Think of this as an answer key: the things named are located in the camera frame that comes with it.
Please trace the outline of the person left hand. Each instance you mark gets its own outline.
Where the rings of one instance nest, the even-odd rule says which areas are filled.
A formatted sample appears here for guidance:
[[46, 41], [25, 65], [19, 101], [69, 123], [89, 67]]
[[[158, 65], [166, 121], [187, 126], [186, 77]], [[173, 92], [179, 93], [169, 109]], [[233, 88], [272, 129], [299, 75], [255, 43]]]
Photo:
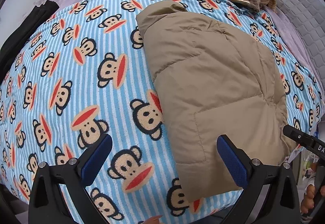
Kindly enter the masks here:
[[160, 224], [162, 215], [152, 216], [145, 221], [139, 221], [138, 224]]

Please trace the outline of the person right hand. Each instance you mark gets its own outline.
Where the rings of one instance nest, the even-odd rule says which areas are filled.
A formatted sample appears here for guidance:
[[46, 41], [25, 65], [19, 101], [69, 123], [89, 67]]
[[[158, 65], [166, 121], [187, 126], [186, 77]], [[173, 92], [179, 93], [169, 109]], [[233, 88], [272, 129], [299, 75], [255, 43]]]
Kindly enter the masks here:
[[316, 194], [315, 186], [309, 184], [305, 191], [303, 200], [301, 202], [300, 210], [303, 214], [307, 214], [309, 210], [314, 208], [314, 196]]

